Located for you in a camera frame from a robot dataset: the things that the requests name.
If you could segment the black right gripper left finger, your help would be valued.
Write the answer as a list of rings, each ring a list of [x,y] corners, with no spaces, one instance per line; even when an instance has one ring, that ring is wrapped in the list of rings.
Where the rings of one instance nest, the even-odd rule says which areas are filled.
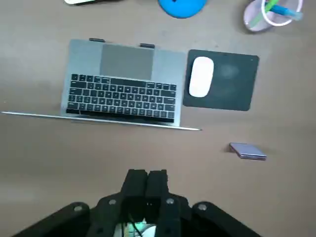
[[[15,237],[112,237],[117,225],[127,222],[128,205],[142,203],[147,173],[130,169],[120,192],[101,198],[94,208],[84,202],[72,202]]]

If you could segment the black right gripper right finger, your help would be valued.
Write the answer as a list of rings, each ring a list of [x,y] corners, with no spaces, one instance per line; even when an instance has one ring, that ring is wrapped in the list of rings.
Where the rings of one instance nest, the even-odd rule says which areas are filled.
[[[148,175],[145,218],[156,237],[258,237],[251,228],[208,201],[189,206],[185,197],[169,192],[166,170]]]

